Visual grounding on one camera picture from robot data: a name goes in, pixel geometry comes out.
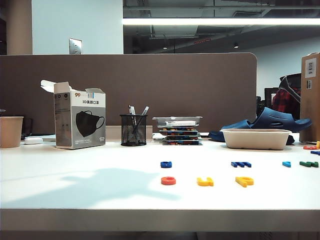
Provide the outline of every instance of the wall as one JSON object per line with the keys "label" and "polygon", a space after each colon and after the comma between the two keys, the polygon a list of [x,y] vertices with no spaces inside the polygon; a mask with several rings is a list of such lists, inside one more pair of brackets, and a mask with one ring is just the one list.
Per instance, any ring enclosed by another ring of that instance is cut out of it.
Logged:
{"label": "wall", "polygon": [[256,94],[265,98],[265,88],[278,87],[280,77],[301,73],[301,58],[320,52],[320,37],[239,50],[257,57]]}
{"label": "wall", "polygon": [[121,0],[32,0],[33,54],[69,54],[69,38],[82,54],[123,54]]}
{"label": "wall", "polygon": [[31,0],[7,0],[6,6],[7,54],[32,54]]}

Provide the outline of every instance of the barcode sticker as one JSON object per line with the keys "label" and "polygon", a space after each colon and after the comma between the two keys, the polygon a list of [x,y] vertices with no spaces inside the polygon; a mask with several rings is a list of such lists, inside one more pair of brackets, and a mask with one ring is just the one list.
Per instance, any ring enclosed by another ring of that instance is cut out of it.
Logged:
{"label": "barcode sticker", "polygon": [[311,89],[312,88],[312,80],[306,81],[306,89]]}
{"label": "barcode sticker", "polygon": [[304,77],[306,79],[307,78],[314,78],[316,76],[316,70],[317,70],[317,59],[316,58],[311,58],[311,59],[305,60]]}
{"label": "barcode sticker", "polygon": [[95,93],[94,92],[88,92],[88,99],[94,99]]}

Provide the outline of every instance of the light switch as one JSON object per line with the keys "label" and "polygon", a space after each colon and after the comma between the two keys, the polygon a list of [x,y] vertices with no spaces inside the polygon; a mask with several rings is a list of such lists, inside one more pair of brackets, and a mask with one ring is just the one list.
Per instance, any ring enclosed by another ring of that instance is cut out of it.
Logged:
{"label": "light switch", "polygon": [[82,41],[78,39],[69,38],[69,53],[81,54],[82,53]]}

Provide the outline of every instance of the black face mask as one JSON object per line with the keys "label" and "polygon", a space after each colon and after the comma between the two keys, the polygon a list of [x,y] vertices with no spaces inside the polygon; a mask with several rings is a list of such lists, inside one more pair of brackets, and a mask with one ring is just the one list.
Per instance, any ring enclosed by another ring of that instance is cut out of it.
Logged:
{"label": "black face mask", "polygon": [[[103,118],[103,123],[97,127],[97,122],[101,118]],[[92,115],[91,111],[81,111],[76,114],[75,123],[81,135],[87,137],[103,126],[105,117]]]}

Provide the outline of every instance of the cardboard box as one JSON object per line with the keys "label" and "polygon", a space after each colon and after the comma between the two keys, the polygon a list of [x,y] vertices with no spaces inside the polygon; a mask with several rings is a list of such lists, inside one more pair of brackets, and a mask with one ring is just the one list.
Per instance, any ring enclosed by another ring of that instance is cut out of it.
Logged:
{"label": "cardboard box", "polygon": [[68,82],[41,81],[48,92],[52,85],[56,147],[80,149],[106,144],[106,94],[99,88],[79,91]]}
{"label": "cardboard box", "polygon": [[312,125],[300,132],[301,142],[320,141],[320,53],[302,58],[300,118],[310,118]]}

